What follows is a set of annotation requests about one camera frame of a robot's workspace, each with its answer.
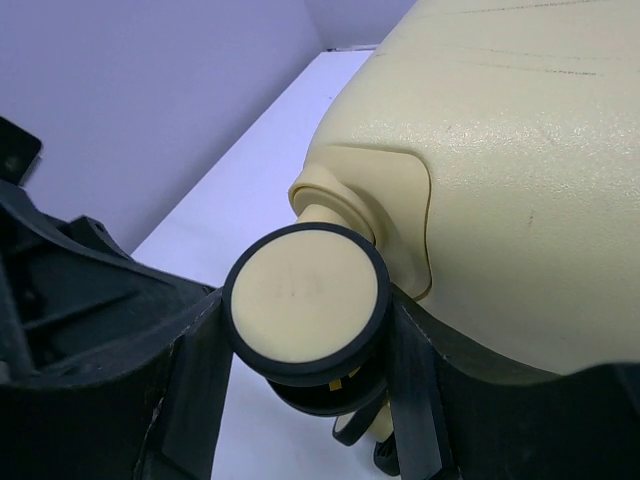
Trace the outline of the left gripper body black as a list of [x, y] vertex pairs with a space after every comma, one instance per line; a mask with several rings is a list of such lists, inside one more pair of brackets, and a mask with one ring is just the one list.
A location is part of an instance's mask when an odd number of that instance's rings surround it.
[[1, 184], [1, 380], [54, 375], [181, 318], [212, 287], [134, 261], [95, 221], [65, 223]]

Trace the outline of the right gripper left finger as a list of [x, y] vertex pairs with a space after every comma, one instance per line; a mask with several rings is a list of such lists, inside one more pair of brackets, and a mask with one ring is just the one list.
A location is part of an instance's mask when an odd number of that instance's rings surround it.
[[88, 365], [1, 387], [4, 479], [208, 479], [231, 350], [214, 291]]

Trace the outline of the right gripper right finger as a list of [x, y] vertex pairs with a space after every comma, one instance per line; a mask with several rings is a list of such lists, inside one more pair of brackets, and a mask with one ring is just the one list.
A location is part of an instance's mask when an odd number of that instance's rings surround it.
[[635, 479], [639, 367], [558, 376], [492, 352], [392, 292], [386, 378], [404, 479]]

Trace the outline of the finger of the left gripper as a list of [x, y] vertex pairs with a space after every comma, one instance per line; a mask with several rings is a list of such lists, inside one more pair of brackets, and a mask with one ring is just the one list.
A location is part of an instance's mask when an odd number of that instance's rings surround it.
[[1, 179], [23, 186], [40, 161], [42, 141], [1, 117], [0, 148]]

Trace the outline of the yellow hard-shell suitcase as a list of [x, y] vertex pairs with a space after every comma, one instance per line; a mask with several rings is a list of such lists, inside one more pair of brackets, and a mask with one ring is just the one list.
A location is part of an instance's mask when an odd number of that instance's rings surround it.
[[639, 367], [639, 5], [419, 1], [225, 281], [234, 352], [398, 465], [392, 292], [511, 361]]

